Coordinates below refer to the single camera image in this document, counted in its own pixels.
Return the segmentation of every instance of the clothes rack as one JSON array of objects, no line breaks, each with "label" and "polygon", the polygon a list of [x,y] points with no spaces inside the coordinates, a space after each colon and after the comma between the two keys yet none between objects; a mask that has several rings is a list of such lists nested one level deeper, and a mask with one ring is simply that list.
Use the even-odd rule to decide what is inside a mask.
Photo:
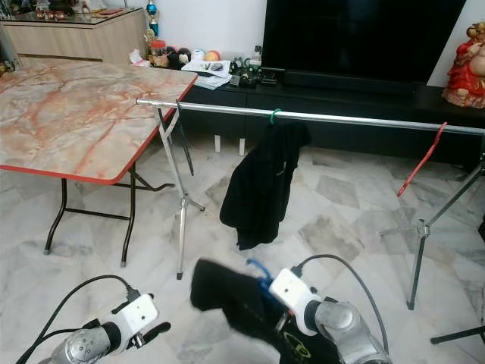
[{"label": "clothes rack", "polygon": [[[205,112],[216,112],[223,114],[235,114],[235,115],[249,115],[249,116],[265,116],[270,117],[274,115],[274,110],[261,110],[255,108],[235,108],[230,106],[218,106],[218,105],[204,105],[204,104],[194,104],[188,102],[163,102],[160,100],[151,99],[137,99],[137,104],[140,105],[152,105],[154,107],[155,117],[160,121],[160,134],[161,139],[164,144],[165,152],[167,153],[168,160],[170,162],[172,172],[174,173],[176,186],[180,195],[180,241],[179,241],[179,265],[177,271],[177,279],[182,278],[182,264],[183,264],[183,248],[185,244],[185,224],[186,224],[186,210],[188,205],[194,205],[198,207],[201,211],[204,211],[204,207],[190,199],[188,192],[183,187],[182,179],[180,178],[180,173],[178,171],[177,163],[174,158],[174,152],[171,148],[170,135],[177,123],[180,111],[182,109],[194,110],[194,111],[205,111]],[[172,119],[172,122],[167,128],[164,128],[161,123],[161,112],[160,108],[177,108],[177,112]],[[304,121],[316,121],[324,123],[334,123],[334,124],[354,124],[354,125],[365,125],[374,127],[393,127],[402,129],[413,129],[413,130],[431,130],[438,131],[441,128],[441,124],[427,124],[427,123],[415,123],[410,121],[396,121],[396,120],[385,120],[385,119],[373,119],[373,118],[356,118],[349,116],[338,116],[338,115],[320,115],[320,114],[308,114],[303,112],[289,112],[289,111],[278,111],[278,118],[304,120]],[[482,150],[480,152],[480,161],[477,167],[467,176],[467,178],[462,182],[460,187],[437,209],[437,211],[428,219],[420,219],[416,224],[415,228],[418,232],[419,239],[419,249],[418,253],[415,255],[415,263],[413,268],[413,274],[411,279],[411,286],[408,291],[408,299],[406,301],[408,309],[413,310],[415,307],[416,292],[418,289],[419,274],[421,271],[421,262],[424,253],[424,244],[427,238],[430,236],[430,226],[436,222],[436,220],[447,210],[449,207],[455,203],[459,197],[479,178],[481,175],[485,175],[485,129],[477,127],[460,127],[455,125],[446,126],[445,133],[463,133],[482,136]],[[382,232],[381,235],[388,234],[390,231]]]}]

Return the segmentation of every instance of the white wall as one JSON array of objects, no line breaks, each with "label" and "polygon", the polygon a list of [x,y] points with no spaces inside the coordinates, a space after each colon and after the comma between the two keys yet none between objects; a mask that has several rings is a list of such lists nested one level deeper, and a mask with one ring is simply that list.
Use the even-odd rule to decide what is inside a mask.
[{"label": "white wall", "polygon": [[448,71],[453,64],[458,46],[468,40],[467,28],[473,23],[485,21],[485,0],[467,0],[462,13],[456,21],[438,63],[427,84],[431,86],[446,86]]},{"label": "white wall", "polygon": [[[104,0],[108,7],[123,0]],[[148,0],[127,0],[144,8]],[[177,48],[216,49],[226,59],[251,55],[263,44],[266,0],[155,0],[161,39]]]},{"label": "white wall", "polygon": [[[104,0],[107,6],[124,6],[123,0]],[[127,0],[145,7],[148,0]],[[262,46],[266,0],[155,0],[161,11],[161,38],[177,48],[216,49],[225,59],[249,56]],[[456,48],[468,40],[466,29],[485,20],[485,0],[467,0],[428,85],[445,86]]]}]

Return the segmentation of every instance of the black cloth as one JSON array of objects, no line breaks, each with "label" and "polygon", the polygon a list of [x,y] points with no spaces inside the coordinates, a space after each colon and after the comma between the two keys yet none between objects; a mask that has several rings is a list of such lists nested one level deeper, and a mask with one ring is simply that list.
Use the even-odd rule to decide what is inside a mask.
[{"label": "black cloth", "polygon": [[254,277],[201,259],[190,300],[201,311],[222,309],[232,328],[272,345],[280,353],[280,364],[340,364],[332,342],[319,334],[302,334],[293,320],[276,331],[283,310],[261,294]]},{"label": "black cloth", "polygon": [[239,249],[270,243],[278,235],[299,150],[310,142],[304,123],[270,124],[258,145],[236,167],[220,219],[237,229]]}]

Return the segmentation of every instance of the black cabinet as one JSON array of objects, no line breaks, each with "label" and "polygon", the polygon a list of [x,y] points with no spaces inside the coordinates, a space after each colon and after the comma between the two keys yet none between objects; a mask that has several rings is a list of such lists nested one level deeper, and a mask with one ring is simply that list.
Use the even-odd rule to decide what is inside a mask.
[{"label": "black cabinet", "polygon": [[[235,106],[245,108],[246,94],[209,90],[194,86],[183,98],[184,102]],[[208,133],[224,137],[243,138],[244,115],[216,114],[213,112],[183,110],[181,122],[187,133]]]},{"label": "black cabinet", "polygon": [[[440,88],[428,86],[422,86],[413,96],[404,97],[281,85],[258,85],[255,89],[226,85],[214,91],[195,86],[183,101],[421,123],[448,121],[453,125],[485,127],[485,110],[450,105],[440,94]],[[284,124],[291,120],[277,119],[277,122]],[[183,126],[188,131],[250,140],[258,140],[268,123],[269,118],[200,111],[184,111],[183,116]],[[392,127],[305,123],[313,146],[403,158],[422,158],[436,135],[433,131]],[[480,158],[482,142],[482,137],[477,135],[444,133],[432,159],[472,168]]]}]

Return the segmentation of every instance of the black cable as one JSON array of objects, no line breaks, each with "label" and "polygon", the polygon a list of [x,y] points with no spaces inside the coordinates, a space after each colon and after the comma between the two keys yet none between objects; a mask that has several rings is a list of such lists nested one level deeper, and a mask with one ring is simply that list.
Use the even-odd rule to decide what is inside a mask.
[{"label": "black cable", "polygon": [[43,343],[44,341],[46,341],[50,337],[53,337],[54,335],[58,335],[58,334],[64,334],[66,332],[75,332],[77,330],[79,330],[79,328],[64,328],[62,330],[56,330],[56,331],[53,331],[53,332],[49,332],[46,336],[42,337],[42,339],[40,339],[39,342],[34,343],[34,345],[32,345],[29,349],[25,350],[25,353],[23,353],[22,356],[19,358],[19,360],[17,361],[17,364],[24,364],[25,362],[27,362],[27,360],[29,359],[29,357],[34,352],[34,350],[41,343]]},{"label": "black cable", "polygon": [[[118,279],[121,283],[124,284],[124,286],[126,287],[127,289],[127,296],[128,296],[128,301],[132,302],[134,299],[136,299],[137,297],[139,297],[139,292],[137,290],[134,290],[129,284],[128,282],[126,282],[122,277],[118,276],[118,275],[99,275],[97,277],[94,277],[94,278],[91,278],[91,279],[88,279],[87,281],[84,281],[83,283],[79,284],[77,287],[75,287],[71,292],[69,292],[67,294],[66,297],[64,297],[64,299],[61,301],[61,303],[59,303],[58,307],[55,309],[54,313],[52,313],[51,317],[49,318],[49,320],[47,321],[47,323],[45,324],[44,328],[40,331],[40,334],[39,336],[37,337],[37,339],[34,341],[33,345],[31,347],[37,347],[38,344],[42,343],[44,339],[44,335],[45,333],[47,332],[47,330],[49,329],[49,327],[51,326],[52,322],[54,321],[55,317],[58,315],[59,311],[61,311],[62,309],[62,306],[67,302],[67,300],[70,299],[70,297],[75,294],[78,290],[80,290],[81,288],[83,288],[84,286],[86,286],[87,284],[90,284],[94,281],[99,281],[101,279],[109,279],[109,278],[113,278],[113,279]],[[25,363],[30,355],[32,355],[32,352],[33,350],[29,351],[27,350],[25,352],[24,355],[27,355],[27,357],[25,358],[24,361],[21,361],[21,359],[23,358],[24,355],[22,355],[20,357],[20,359],[17,361],[17,364],[23,364]]]},{"label": "black cable", "polygon": [[372,297],[371,292],[369,291],[369,289],[365,285],[364,281],[362,280],[362,278],[360,277],[360,275],[358,275],[358,273],[355,271],[355,269],[352,268],[352,266],[348,262],[346,262],[345,260],[343,260],[339,256],[335,256],[333,254],[317,254],[317,255],[314,255],[314,256],[309,256],[307,259],[305,259],[303,262],[301,262],[300,264],[298,264],[296,267],[293,267],[291,269],[291,271],[295,275],[297,275],[298,277],[301,277],[302,276],[302,271],[303,271],[303,266],[306,263],[310,262],[311,260],[313,260],[313,259],[319,259],[319,258],[330,258],[330,259],[338,260],[339,262],[341,262],[342,264],[344,264],[344,266],[347,267],[348,270],[350,270],[352,272],[352,274],[354,275],[354,277],[357,279],[357,281],[359,282],[359,284],[362,286],[362,289],[364,290],[365,294],[367,295],[369,301],[371,302],[372,309],[374,310],[374,312],[376,314],[376,317],[377,317],[377,321],[379,322],[380,332],[382,333],[382,341],[383,341],[383,345],[384,345],[384,350],[389,355],[389,344],[387,343],[386,328],[384,327],[384,323],[382,321],[382,317],[380,317],[379,309],[377,308],[377,305],[374,302],[374,298]]}]

